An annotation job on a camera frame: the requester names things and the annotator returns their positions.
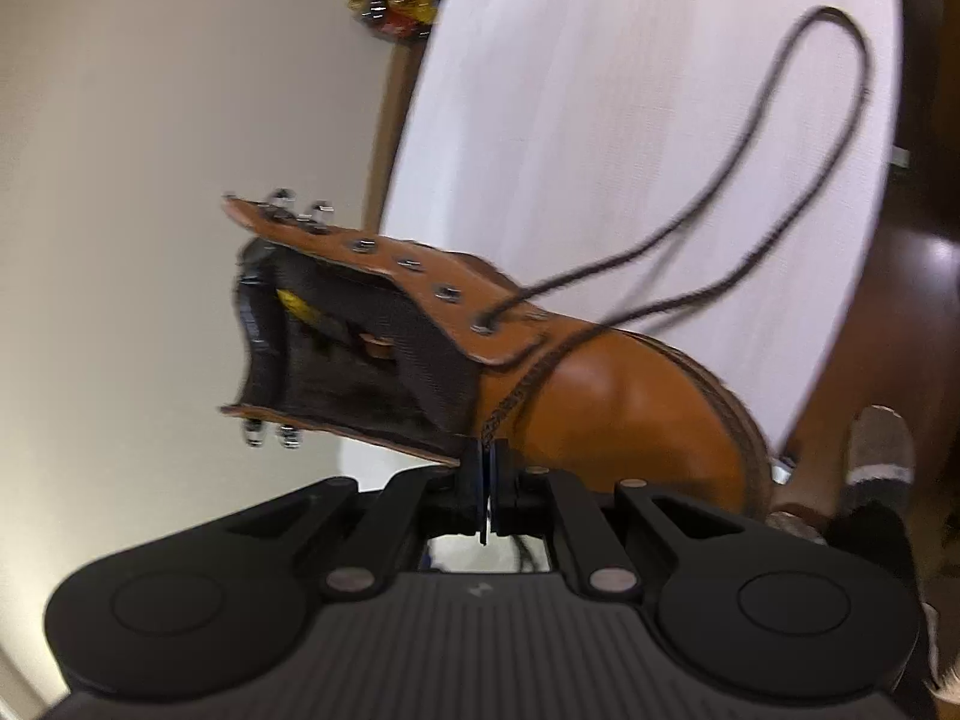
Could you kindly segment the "grey slipper foot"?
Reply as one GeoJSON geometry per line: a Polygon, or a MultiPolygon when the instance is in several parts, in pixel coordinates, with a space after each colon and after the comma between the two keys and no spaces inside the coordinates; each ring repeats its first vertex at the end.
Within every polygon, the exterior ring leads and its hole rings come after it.
{"type": "Polygon", "coordinates": [[[844,460],[845,511],[877,502],[899,517],[907,515],[916,449],[907,422],[895,410],[880,405],[864,408],[851,422],[844,460]]]}

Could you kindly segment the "brown leather boot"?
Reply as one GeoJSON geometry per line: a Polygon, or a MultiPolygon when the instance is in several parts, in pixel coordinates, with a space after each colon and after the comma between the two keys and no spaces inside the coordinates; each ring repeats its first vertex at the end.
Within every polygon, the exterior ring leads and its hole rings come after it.
{"type": "Polygon", "coordinates": [[[540,309],[473,255],[228,197],[249,232],[235,304],[247,374],[229,414],[454,463],[504,442],[594,491],[646,479],[761,517],[768,445],[713,372],[655,338],[540,309]]]}

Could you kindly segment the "dark brown shoelace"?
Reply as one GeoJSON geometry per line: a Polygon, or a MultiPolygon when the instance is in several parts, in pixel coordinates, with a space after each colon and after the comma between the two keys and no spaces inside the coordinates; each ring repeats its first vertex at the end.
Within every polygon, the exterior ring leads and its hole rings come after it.
{"type": "Polygon", "coordinates": [[[509,298],[485,307],[478,312],[472,328],[482,335],[489,335],[498,328],[501,317],[519,304],[544,294],[555,293],[555,291],[568,288],[574,283],[600,277],[609,271],[619,270],[622,266],[646,257],[649,252],[659,247],[665,239],[685,231],[687,227],[698,221],[719,199],[719,195],[726,188],[726,185],[732,181],[740,163],[745,160],[748,150],[755,143],[766,114],[770,110],[782,75],[788,68],[789,60],[793,57],[794,50],[799,47],[800,41],[812,29],[818,25],[823,25],[823,23],[836,26],[853,44],[857,59],[856,82],[853,86],[850,109],[844,115],[843,124],[839,127],[838,137],[825,151],[825,160],[818,166],[812,182],[807,185],[804,192],[786,208],[786,211],[779,216],[778,221],[766,231],[765,238],[761,239],[754,249],[748,250],[747,254],[743,255],[742,260],[724,277],[711,281],[701,288],[677,294],[673,298],[659,299],[635,307],[635,309],[620,310],[617,314],[610,314],[610,316],[589,325],[584,330],[569,333],[565,338],[558,341],[553,348],[545,351],[532,363],[527,372],[524,372],[519,382],[515,383],[509,389],[509,392],[494,405],[490,416],[483,419],[480,433],[478,433],[478,442],[482,447],[490,447],[498,436],[501,427],[506,426],[508,419],[519,413],[519,410],[526,406],[529,401],[532,401],[535,395],[544,388],[545,382],[558,369],[560,362],[563,362],[569,355],[573,355],[574,351],[583,348],[585,344],[605,335],[605,333],[612,332],[624,323],[647,319],[647,317],[652,316],[674,314],[679,310],[700,309],[704,305],[713,304],[722,296],[726,296],[727,293],[731,293],[732,289],[739,286],[745,278],[750,277],[757,270],[760,263],[778,247],[781,239],[786,238],[786,234],[800,220],[800,216],[804,215],[805,211],[809,210],[815,200],[820,197],[820,193],[827,187],[828,182],[835,174],[836,168],[843,160],[844,154],[850,148],[850,144],[853,143],[854,135],[856,135],[859,124],[861,124],[862,115],[866,112],[869,96],[871,96],[872,75],[874,75],[874,57],[872,57],[871,46],[869,46],[866,34],[849,13],[841,8],[833,7],[833,5],[818,5],[818,7],[807,10],[784,34],[781,43],[776,48],[770,68],[763,78],[763,83],[761,83],[757,96],[755,96],[752,107],[750,107],[747,121],[743,124],[731,151],[727,153],[726,158],[719,165],[718,171],[711,177],[711,181],[706,184],[706,187],[693,200],[690,200],[672,220],[658,227],[647,238],[633,245],[630,249],[620,252],[620,254],[608,255],[605,259],[594,260],[594,262],[586,263],[586,265],[576,266],[573,270],[563,271],[560,275],[539,281],[532,286],[526,286],[509,298]]]}

